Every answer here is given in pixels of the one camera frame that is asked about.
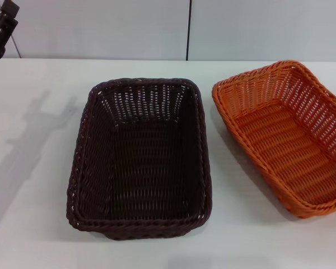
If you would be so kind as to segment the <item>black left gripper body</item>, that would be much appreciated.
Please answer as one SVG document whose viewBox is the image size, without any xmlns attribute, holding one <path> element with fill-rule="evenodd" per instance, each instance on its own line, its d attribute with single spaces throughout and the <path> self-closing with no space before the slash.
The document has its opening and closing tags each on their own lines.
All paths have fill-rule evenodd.
<svg viewBox="0 0 336 269">
<path fill-rule="evenodd" d="M 0 13 L 0 59 L 3 57 L 6 51 L 5 46 L 18 24 L 15 16 L 9 10 L 4 10 Z"/>
</svg>

